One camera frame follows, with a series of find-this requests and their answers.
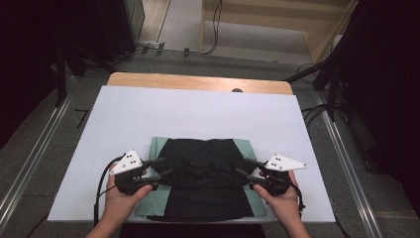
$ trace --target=metal rail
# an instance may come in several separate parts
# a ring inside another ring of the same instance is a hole
[[[319,104],[326,103],[322,92],[315,91],[315,96]],[[343,168],[347,182],[349,183],[350,190],[353,194],[353,198],[355,199],[356,206],[358,207],[359,215],[361,216],[362,222],[364,223],[367,235],[371,238],[383,237],[376,222],[373,211],[370,208],[368,198],[366,197],[358,176],[356,175],[355,169],[353,168],[352,161],[350,160],[349,154],[347,153],[337,125],[331,121],[328,112],[323,112],[322,115],[339,157],[339,161]]]
[[[34,174],[38,163],[43,157],[44,151],[46,150],[51,138],[53,137],[55,129],[61,121],[65,110],[67,109],[73,91],[76,88],[78,82],[79,80],[75,76],[72,76],[69,79],[67,86],[67,96],[64,98],[64,101],[61,104],[61,106],[59,106],[53,111],[49,122],[47,123],[40,137],[38,138],[38,141],[32,149],[30,155],[26,159],[24,165],[22,166],[21,170],[16,176],[8,192],[2,198],[0,204],[0,236],[3,233],[13,211],[18,205],[18,202],[22,197],[22,194],[24,193],[25,188],[27,187],[32,175]]]

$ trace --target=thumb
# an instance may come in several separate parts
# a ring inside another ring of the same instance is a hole
[[[268,204],[270,204],[271,201],[273,200],[273,197],[271,196],[271,194],[269,194],[268,191],[266,191],[265,188],[263,188],[261,185],[258,185],[258,184],[254,185],[253,189]]]
[[[138,191],[136,191],[136,193],[134,193],[131,196],[131,199],[133,201],[133,203],[137,203],[139,201],[141,201],[143,198],[145,198],[149,192],[151,192],[153,189],[153,187],[151,185],[145,185],[142,188],[140,188]]]

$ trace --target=cable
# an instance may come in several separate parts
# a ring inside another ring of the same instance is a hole
[[[344,237],[346,238],[351,238],[350,235],[346,232],[346,230],[344,229],[343,225],[341,224],[339,218],[337,217],[336,213],[334,213],[334,218],[336,218],[336,224],[339,226],[340,230],[342,231]]]
[[[305,208],[306,206],[303,204],[303,198],[302,198],[302,192],[300,191],[299,187],[297,187],[295,184],[293,184],[293,182],[290,182],[290,185],[294,188],[294,190],[296,191],[297,195],[299,196],[299,213],[303,210],[303,208]]]
[[[216,15],[217,11],[219,10],[219,15],[217,17],[217,25],[216,25]],[[217,4],[216,10],[214,11],[213,15],[213,32],[214,32],[214,44],[212,49],[206,53],[202,53],[202,55],[209,55],[214,52],[217,48],[217,44],[219,43],[219,23],[220,23],[220,16],[222,15],[222,0],[219,1]]]
[[[298,73],[298,72],[299,72],[299,70],[300,70],[303,66],[306,66],[306,65],[315,65],[315,63],[313,63],[313,62],[308,62],[308,63],[301,64],[301,65],[297,68],[296,73]],[[300,80],[302,80],[302,81],[303,81],[303,82],[305,82],[305,83],[312,83],[311,81],[306,81],[305,79],[303,79],[303,77],[302,77],[302,78],[300,78]]]
[[[128,56],[130,56],[130,55],[133,55],[135,52],[133,52],[133,53],[130,53],[130,54],[126,54],[126,55],[123,55],[123,56],[120,56],[120,57],[116,57],[115,59],[119,59],[119,58],[121,58],[120,60],[118,60],[117,62],[114,62],[114,63],[112,63],[112,64],[110,64],[111,66],[116,66],[116,65],[118,65],[118,64],[120,64],[121,62],[123,62]],[[97,68],[97,67],[101,67],[100,65],[98,65],[98,64],[96,64],[96,63],[94,63],[94,61],[92,61],[92,60],[90,60],[90,59],[87,59],[87,60],[85,60],[84,61],[84,64],[87,66],[87,67],[89,67],[89,68]]]
[[[41,218],[41,220],[31,229],[31,231],[28,233],[26,237],[30,238],[34,234],[34,232],[38,229],[38,227],[40,227],[40,225],[43,224],[43,222],[47,220],[49,215],[50,215],[50,212],[47,212],[47,214],[43,216],[43,218]]]
[[[321,115],[322,112],[326,111],[328,108],[327,104],[320,104],[316,105],[311,108],[302,109],[301,112],[307,112],[305,117],[303,118],[303,121],[305,122],[306,130],[308,131],[308,136],[311,137],[310,133],[310,125],[315,118],[317,118],[319,115]]]
[[[148,48],[148,47],[140,47],[137,48],[133,53],[129,53],[126,56],[130,56],[139,52],[142,52],[143,50],[148,50],[148,51],[157,51],[157,52],[174,52],[174,53],[185,53],[185,51],[179,51],[179,50],[165,50],[165,49],[154,49],[154,48]],[[198,54],[198,55],[203,55],[199,52],[188,52],[189,54]]]
[[[106,190],[102,191],[102,192],[101,192],[101,194],[99,194],[99,197],[101,197],[101,196],[103,195],[103,193],[105,193],[105,192],[107,192],[107,191],[111,190],[111,189],[112,189],[112,188],[114,188],[114,187],[116,187],[116,185],[113,185],[113,186],[111,186],[110,188],[108,188],[108,189],[106,189]]]
[[[113,188],[113,187],[114,187],[114,186],[113,186],[113,187],[111,187],[111,188],[109,188],[109,189],[107,189],[107,190],[105,190],[104,192],[102,192],[102,193],[101,193],[102,182],[103,182],[103,180],[104,180],[104,178],[105,178],[105,175],[107,174],[107,172],[108,172],[109,168],[111,168],[111,166],[112,166],[114,163],[116,163],[116,162],[118,162],[118,161],[121,161],[121,159],[123,159],[123,157],[124,157],[125,155],[126,155],[126,154],[124,154],[122,157],[118,157],[118,158],[115,158],[114,160],[112,160],[112,161],[108,164],[108,166],[106,166],[106,168],[105,168],[104,172],[102,173],[101,180],[99,181],[98,189],[97,189],[97,191],[96,191],[96,201],[95,201],[95,204],[93,205],[93,226],[96,226],[96,225],[98,224],[98,222],[99,222],[99,197],[101,197],[101,195],[102,195],[104,192],[106,192],[107,190],[109,190],[109,189],[111,189],[111,188]]]

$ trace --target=white board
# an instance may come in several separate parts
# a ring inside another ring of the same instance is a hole
[[[152,137],[246,139],[260,161],[278,153],[305,163],[308,169],[295,171],[306,205],[302,220],[335,221],[295,96],[122,86],[102,87],[49,221],[93,220],[96,189],[106,165],[131,149],[147,159]],[[275,221],[266,209],[267,216],[234,222]],[[133,214],[129,221],[148,222]]]

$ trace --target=hand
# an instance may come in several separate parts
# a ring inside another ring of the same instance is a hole
[[[289,171],[289,176],[293,184],[298,186],[293,171]],[[265,200],[271,207],[275,217],[286,230],[289,237],[309,237],[305,226],[300,219],[297,198],[298,195],[292,186],[287,192],[279,196],[271,196],[261,185],[254,185],[256,193]]]
[[[110,175],[106,187],[109,189],[113,186],[115,186],[115,177]],[[104,213],[87,237],[110,237],[127,220],[135,205],[152,189],[151,185],[146,185],[132,196],[121,193],[117,187],[108,190],[105,195]]]

